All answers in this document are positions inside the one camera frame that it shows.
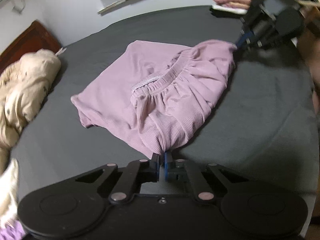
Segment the purple cloth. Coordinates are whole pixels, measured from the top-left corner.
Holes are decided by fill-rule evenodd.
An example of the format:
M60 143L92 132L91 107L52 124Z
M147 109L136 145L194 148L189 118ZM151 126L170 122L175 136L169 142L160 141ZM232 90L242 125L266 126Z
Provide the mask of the purple cloth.
M135 41L71 101L84 127L105 127L151 158L185 145L204 123L227 87L235 48Z
M13 227L7 225L0 229L0 240L20 240L25 234L21 223L16 220Z

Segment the elastic waistband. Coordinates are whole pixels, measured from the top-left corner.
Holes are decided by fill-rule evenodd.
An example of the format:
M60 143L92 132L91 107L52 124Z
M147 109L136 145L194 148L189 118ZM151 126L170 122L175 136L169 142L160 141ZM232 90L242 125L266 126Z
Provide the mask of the elastic waistband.
M137 88L133 93L132 97L137 98L143 94L156 94L161 92L167 86L169 86L173 80L177 78L177 76L181 73L181 71L188 65L188 61L190 60L190 50L184 50L179 55L177 61L170 67L170 69L163 74L157 81L154 81L154 78L149 79L150 83L148 83L148 79L142 81L145 85L143 87Z

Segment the wall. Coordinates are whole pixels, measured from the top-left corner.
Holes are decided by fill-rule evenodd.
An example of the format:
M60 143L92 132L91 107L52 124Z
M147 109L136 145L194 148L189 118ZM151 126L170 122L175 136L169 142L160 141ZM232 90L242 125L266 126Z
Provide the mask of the wall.
M46 26L63 45L78 41L131 16L167 8L211 4L211 0L135 0L100 16L97 12L104 7L101 0L39 1L43 7L42 17Z
M0 54L18 37L35 19L44 23L42 10L37 0L26 0L27 6L22 15L12 12L12 3L0 8Z

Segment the beige fabric with dark spots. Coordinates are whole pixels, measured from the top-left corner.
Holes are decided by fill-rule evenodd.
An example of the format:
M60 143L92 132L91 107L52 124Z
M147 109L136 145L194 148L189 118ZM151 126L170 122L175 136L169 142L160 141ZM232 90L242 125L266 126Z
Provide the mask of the beige fabric with dark spots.
M41 49L23 55L1 74L0 174L22 129L39 112L60 65L60 60L52 51Z

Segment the ribbed pink fabric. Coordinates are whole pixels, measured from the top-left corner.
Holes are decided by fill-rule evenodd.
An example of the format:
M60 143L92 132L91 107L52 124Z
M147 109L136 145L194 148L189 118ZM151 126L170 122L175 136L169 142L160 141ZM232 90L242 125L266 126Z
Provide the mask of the ribbed pink fabric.
M151 158L181 147L227 87L234 44L193 48L135 41L83 92L71 97L84 127L98 125Z

